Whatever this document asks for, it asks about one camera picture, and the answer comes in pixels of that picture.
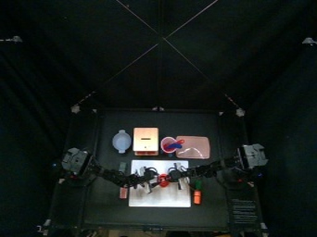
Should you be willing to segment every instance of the white bowl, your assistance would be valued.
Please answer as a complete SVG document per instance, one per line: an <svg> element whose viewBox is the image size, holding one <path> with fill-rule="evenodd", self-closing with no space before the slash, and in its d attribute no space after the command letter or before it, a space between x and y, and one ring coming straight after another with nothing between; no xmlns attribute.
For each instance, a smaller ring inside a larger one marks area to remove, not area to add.
<svg viewBox="0 0 317 237"><path fill-rule="evenodd" d="M115 134L115 136L112 138L112 145L120 154L126 152L126 149L131 145L131 137L126 133L124 130L119 130L119 133Z"/></svg>

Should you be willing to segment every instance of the black curtain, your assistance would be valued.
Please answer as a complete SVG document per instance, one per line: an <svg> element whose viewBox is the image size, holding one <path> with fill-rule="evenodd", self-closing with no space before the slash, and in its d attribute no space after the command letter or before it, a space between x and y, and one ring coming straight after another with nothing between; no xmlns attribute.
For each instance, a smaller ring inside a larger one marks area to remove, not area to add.
<svg viewBox="0 0 317 237"><path fill-rule="evenodd" d="M259 186L270 236L314 236L317 219L317 48L308 46L247 111L269 163Z"/></svg>
<svg viewBox="0 0 317 237"><path fill-rule="evenodd" d="M48 215L69 107L20 44L0 44L0 236L35 236Z"/></svg>

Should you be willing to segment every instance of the table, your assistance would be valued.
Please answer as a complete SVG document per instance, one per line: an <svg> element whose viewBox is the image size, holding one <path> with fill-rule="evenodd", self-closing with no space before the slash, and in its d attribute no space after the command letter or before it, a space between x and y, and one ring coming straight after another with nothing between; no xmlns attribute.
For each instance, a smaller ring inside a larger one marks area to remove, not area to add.
<svg viewBox="0 0 317 237"><path fill-rule="evenodd" d="M159 139L178 135L209 137L210 159L188 159L190 167L234 156L237 148L247 143L243 119L235 112L104 110L95 113L88 110L73 115L64 149L89 150L104 168L118 169L120 162L131 166L131 160L136 159L131 147L124 154L118 154L111 139L118 130L126 130L132 136L134 128L139 127L158 128ZM171 158L159 154L146 159ZM247 192L243 198L254 200L257 191ZM75 229L77 236L80 230L98 228L144 231L229 231L235 228L238 231L230 192L215 179L203 179L202 194L202 205L190 208L128 207L128 199L119 199L119 187L102 178L87 187L57 184L49 213L51 229Z"/></svg>

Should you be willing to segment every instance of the white tray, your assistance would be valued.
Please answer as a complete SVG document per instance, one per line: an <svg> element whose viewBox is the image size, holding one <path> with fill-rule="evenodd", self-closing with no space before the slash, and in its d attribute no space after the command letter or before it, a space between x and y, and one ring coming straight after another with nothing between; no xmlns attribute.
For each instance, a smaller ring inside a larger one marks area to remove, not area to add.
<svg viewBox="0 0 317 237"><path fill-rule="evenodd" d="M168 168L174 167L174 163L187 168L188 161L183 160L132 160L131 173L135 170L140 173L140 168L155 168L158 174L167 174ZM147 189L138 185L138 189L130 188L128 206L159 206L159 207L191 207L191 192L190 186L184 179L180 179L182 190L178 190L178 184L170 183L164 188L159 186L147 193Z"/></svg>

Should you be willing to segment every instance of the red object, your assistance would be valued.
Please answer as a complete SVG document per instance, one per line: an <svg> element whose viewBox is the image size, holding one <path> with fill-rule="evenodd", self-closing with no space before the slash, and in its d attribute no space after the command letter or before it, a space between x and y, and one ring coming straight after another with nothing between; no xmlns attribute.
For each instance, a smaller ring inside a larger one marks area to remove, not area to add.
<svg viewBox="0 0 317 237"><path fill-rule="evenodd" d="M126 199L127 198L127 188L120 188L120 199Z"/></svg>
<svg viewBox="0 0 317 237"><path fill-rule="evenodd" d="M192 202L196 204L196 205L201 205L202 204L202 192L201 190L195 190L192 192Z"/></svg>
<svg viewBox="0 0 317 237"><path fill-rule="evenodd" d="M159 174L159 176L158 176L158 181L159 181L159 186L160 186L162 188L167 187L168 184L170 184L170 182L166 181L166 178L167 178L167 174Z"/></svg>

